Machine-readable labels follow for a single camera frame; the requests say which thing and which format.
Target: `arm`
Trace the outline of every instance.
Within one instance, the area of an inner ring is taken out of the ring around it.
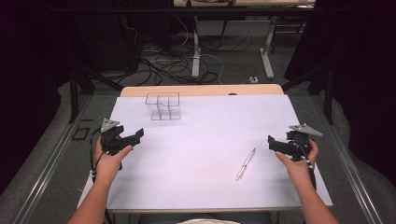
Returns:
[[[311,160],[312,165],[314,165],[318,156],[318,146],[312,140],[310,140],[309,144],[312,149],[308,158]],[[300,198],[306,223],[338,223],[332,212],[315,191],[309,177],[306,162],[291,161],[280,152],[276,152],[276,156],[288,169],[289,178]]]
[[[107,204],[107,196],[111,183],[117,175],[120,163],[133,148],[128,146],[117,155],[105,155],[102,151],[100,138],[96,142],[95,158],[97,162],[96,180],[84,201],[68,223],[103,223]]]

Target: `white paper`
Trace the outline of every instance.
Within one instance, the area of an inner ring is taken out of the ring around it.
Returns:
[[[286,142],[300,124],[286,95],[180,97],[181,119],[151,120],[145,97],[118,98],[112,120],[125,137],[144,128],[109,194],[114,211],[281,210],[300,207],[267,138]],[[243,177],[235,177],[253,148]],[[316,168],[318,194],[332,205]],[[81,200],[92,182],[89,179]]]

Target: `black cable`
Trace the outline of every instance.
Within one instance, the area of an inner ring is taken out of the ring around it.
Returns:
[[[181,63],[181,62],[185,62],[185,63],[186,63],[185,66],[186,66],[186,67],[187,67],[187,65],[188,65],[188,60],[187,60],[185,57],[180,56],[180,55],[173,55],[174,57],[177,57],[177,59],[175,60],[175,62],[173,62],[173,63],[168,63],[168,64],[161,63],[161,60],[159,59],[160,56],[161,56],[161,55],[158,55],[158,56],[157,56],[155,62],[156,62],[157,64],[159,64],[159,65],[163,65],[162,69],[164,69],[165,67],[168,67],[168,66],[177,64],[177,63]]]
[[[120,78],[118,81],[117,81],[117,84],[120,84],[125,78],[127,78],[127,77],[130,77],[130,76],[133,76],[133,75],[136,75],[136,74],[139,74],[139,73],[143,73],[143,72],[148,72],[149,70],[141,70],[141,71],[137,71],[137,72],[135,72],[135,73],[132,73],[132,74],[129,74],[129,75],[126,75],[126,76],[123,76],[122,78]]]
[[[105,152],[102,152],[101,154],[100,154],[100,156],[99,156],[99,158],[98,158],[98,161],[96,162],[96,164],[95,164],[95,169],[96,169],[96,167],[98,166],[98,163],[99,163],[99,160],[102,158],[102,156],[105,154]]]
[[[149,71],[148,77],[143,82],[137,84],[136,86],[142,86],[143,84],[145,84],[146,82],[149,81],[149,79],[151,78],[151,75],[152,75],[152,70],[150,67],[148,68],[148,71]]]
[[[235,3],[235,1],[236,0],[221,1],[221,2],[228,2],[227,7],[231,7],[233,5],[233,3]],[[218,46],[216,47],[216,49],[221,47],[221,45],[222,45],[222,38],[224,37],[225,28],[227,27],[227,23],[228,23],[228,20],[225,20],[223,22],[223,25],[222,25],[222,28],[221,28],[220,42],[219,42]]]
[[[317,179],[315,177],[314,173],[314,166],[311,163],[311,160],[309,160],[308,155],[306,155],[303,147],[297,142],[296,139],[294,139],[295,144],[298,146],[298,148],[303,152],[303,155],[305,157],[306,165],[308,166],[308,173],[309,173],[309,178],[311,179],[311,183],[314,186],[314,189],[317,190]]]
[[[276,212],[276,224],[279,224],[280,212]]]
[[[152,45],[147,45],[145,48],[143,48],[142,49],[142,53],[146,53],[145,51],[148,51],[150,49],[154,50],[154,51],[158,50],[158,52],[154,52],[153,54],[149,54],[149,55],[143,54],[142,56],[152,56],[152,55],[156,55],[156,54],[158,54],[158,53],[163,51],[162,47],[160,47],[159,45],[157,45],[155,43],[152,43]]]
[[[90,164],[91,164],[91,170],[94,172],[95,171],[95,166],[93,165],[93,137],[100,132],[100,128],[96,129],[93,131],[90,137],[90,145],[89,145],[89,150],[90,150]]]
[[[105,209],[105,217],[107,219],[108,224],[113,224],[113,219],[111,219],[110,214],[108,213],[107,208]]]
[[[241,52],[241,51],[244,51],[244,50],[247,50],[248,48],[250,48],[251,44],[253,43],[253,36],[250,36],[250,41],[249,41],[249,43],[247,44],[246,47],[244,47],[243,49],[236,49],[236,48],[238,48],[239,46],[241,46],[242,43],[244,43],[245,40],[248,39],[248,37],[249,37],[249,35],[245,36],[245,38],[242,39],[242,41],[240,41],[237,45],[235,45],[235,46],[232,47],[231,49],[217,49],[217,47],[215,47],[215,48],[210,48],[210,46],[209,46],[209,47],[205,47],[205,46],[202,44],[202,41],[201,41],[201,40],[199,41],[199,44],[200,44],[200,47],[201,47],[202,49],[206,50],[206,51],[214,51],[214,52],[234,52],[234,51],[238,51],[238,52]]]
[[[195,85],[196,85],[196,84],[201,85],[201,84],[203,84],[203,83],[212,82],[212,81],[214,81],[214,80],[216,80],[216,79],[218,78],[218,75],[217,75],[216,73],[212,73],[212,72],[209,72],[209,71],[208,71],[208,65],[207,65],[207,63],[206,63],[205,61],[203,61],[203,60],[201,60],[201,61],[204,62],[204,65],[205,65],[205,67],[206,67],[207,72],[204,73],[204,74],[202,74],[202,75],[200,76],[200,78],[193,78],[193,77],[181,77],[181,76],[177,76],[177,75],[175,75],[175,74],[173,74],[173,73],[171,73],[171,72],[164,71],[164,70],[163,70],[163,67],[162,67],[162,68],[159,68],[159,67],[155,66],[154,64],[152,64],[152,63],[151,63],[149,60],[147,60],[147,59],[143,59],[143,58],[141,59],[141,62],[142,62],[142,63],[146,64],[147,66],[150,66],[151,68],[153,68],[156,72],[158,72],[159,75],[164,76],[164,77],[171,78],[171,79],[173,79],[173,80],[175,80],[175,81],[177,81],[177,82],[179,82],[179,83],[190,84],[190,85],[193,85],[193,84],[195,84]],[[213,77],[213,78],[210,78],[210,79],[208,79],[208,80],[206,80],[206,78],[207,78],[209,75],[213,75],[214,77]]]
[[[160,74],[155,73],[155,76],[154,76],[154,86],[159,86],[159,85],[161,84],[162,81],[163,81],[163,77],[162,77]]]
[[[195,2],[202,2],[202,3],[226,3],[228,2],[230,3],[234,3],[235,0],[229,0],[229,1],[225,1],[225,0],[194,0]]]

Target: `person's right hand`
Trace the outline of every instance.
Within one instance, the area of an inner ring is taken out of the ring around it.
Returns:
[[[125,147],[114,156],[104,154],[102,150],[101,138],[96,141],[96,150],[94,161],[97,163],[96,180],[98,183],[107,183],[111,185],[116,177],[121,161],[131,152],[134,148],[132,146]]]
[[[315,162],[319,153],[318,146],[311,139],[309,140],[309,145],[311,145],[311,151],[309,152],[308,159],[311,161],[312,166],[315,168]],[[311,183],[311,179],[308,173],[308,166],[306,165],[305,160],[292,161],[283,153],[278,151],[276,152],[276,156],[279,158],[280,161],[283,162],[283,164],[285,164],[286,168],[288,169],[289,178],[293,183],[294,187],[298,187],[306,183]]]

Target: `pen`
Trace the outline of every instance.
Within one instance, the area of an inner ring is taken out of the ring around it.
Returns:
[[[253,150],[251,150],[250,154],[248,155],[247,159],[245,160],[244,164],[242,165],[242,168],[239,170],[238,175],[236,176],[235,180],[238,180],[242,177],[245,170],[247,169],[249,161],[251,160],[251,158],[253,157],[255,152],[256,152],[256,148],[253,148]]]

